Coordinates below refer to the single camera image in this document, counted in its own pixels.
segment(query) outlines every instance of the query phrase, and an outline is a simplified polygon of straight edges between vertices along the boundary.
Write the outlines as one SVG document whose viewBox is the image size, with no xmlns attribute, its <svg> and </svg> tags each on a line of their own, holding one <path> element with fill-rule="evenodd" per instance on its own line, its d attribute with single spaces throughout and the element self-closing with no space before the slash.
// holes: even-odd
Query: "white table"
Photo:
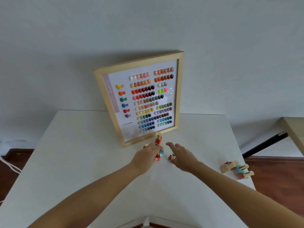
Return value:
<svg viewBox="0 0 304 228">
<path fill-rule="evenodd" d="M 179 128 L 163 134 L 162 144 L 168 141 L 217 171 L 226 161 L 244 162 L 224 115 L 181 114 Z M 108 112 L 58 111 L 0 207 L 0 227 L 27 227 L 71 193 L 129 163 L 144 143 L 120 147 Z M 196 227 L 246 227 L 205 184 L 170 164 L 170 154 L 165 147 L 161 161 L 90 227 L 114 228 L 146 215 Z M 254 188 L 250 178 L 241 182 Z"/>
</svg>

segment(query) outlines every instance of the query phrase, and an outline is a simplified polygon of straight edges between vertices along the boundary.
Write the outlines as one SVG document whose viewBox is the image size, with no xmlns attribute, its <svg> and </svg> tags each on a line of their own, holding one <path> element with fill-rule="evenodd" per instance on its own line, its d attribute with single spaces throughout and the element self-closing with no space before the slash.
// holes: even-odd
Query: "nail polish color chart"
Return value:
<svg viewBox="0 0 304 228">
<path fill-rule="evenodd" d="M 173 60 L 103 76 L 125 142 L 174 126 L 176 72 Z"/>
</svg>

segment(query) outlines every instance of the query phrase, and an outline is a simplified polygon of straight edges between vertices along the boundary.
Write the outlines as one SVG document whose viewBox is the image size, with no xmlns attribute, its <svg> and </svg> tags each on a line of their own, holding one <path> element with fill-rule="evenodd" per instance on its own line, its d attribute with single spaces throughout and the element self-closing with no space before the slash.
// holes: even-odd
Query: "person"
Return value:
<svg viewBox="0 0 304 228">
<path fill-rule="evenodd" d="M 206 184 L 249 228 L 304 227 L 304 218 L 284 206 L 209 168 L 179 144 L 168 142 L 166 145 L 176 157 L 170 162 Z M 161 149 L 150 144 L 138 151 L 128 165 L 68 196 L 28 228 L 89 226 L 128 184 L 151 168 Z"/>
</svg>

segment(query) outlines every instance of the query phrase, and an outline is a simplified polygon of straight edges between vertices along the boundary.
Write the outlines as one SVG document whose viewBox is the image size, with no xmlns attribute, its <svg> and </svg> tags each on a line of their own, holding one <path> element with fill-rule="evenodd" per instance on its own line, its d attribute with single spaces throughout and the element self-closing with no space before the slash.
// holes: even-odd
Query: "wooden floor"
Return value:
<svg viewBox="0 0 304 228">
<path fill-rule="evenodd" d="M 256 190 L 304 217 L 304 158 L 245 159 Z"/>
<path fill-rule="evenodd" d="M 23 169 L 33 149 L 10 149 L 2 158 L 14 166 Z M 0 202 L 5 199 L 19 174 L 13 172 L 6 164 L 0 161 Z"/>
</svg>

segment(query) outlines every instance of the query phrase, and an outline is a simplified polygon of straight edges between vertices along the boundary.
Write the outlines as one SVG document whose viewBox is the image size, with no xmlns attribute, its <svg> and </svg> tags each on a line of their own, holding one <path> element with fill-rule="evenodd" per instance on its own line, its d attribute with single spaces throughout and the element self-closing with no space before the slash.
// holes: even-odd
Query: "white cable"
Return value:
<svg viewBox="0 0 304 228">
<path fill-rule="evenodd" d="M 0 161 L 2 161 L 4 164 L 8 165 L 14 172 L 16 172 L 18 174 L 21 173 L 21 169 L 19 169 L 18 167 L 14 166 L 13 164 L 10 164 L 9 162 L 5 161 L 2 157 L 0 157 Z"/>
</svg>

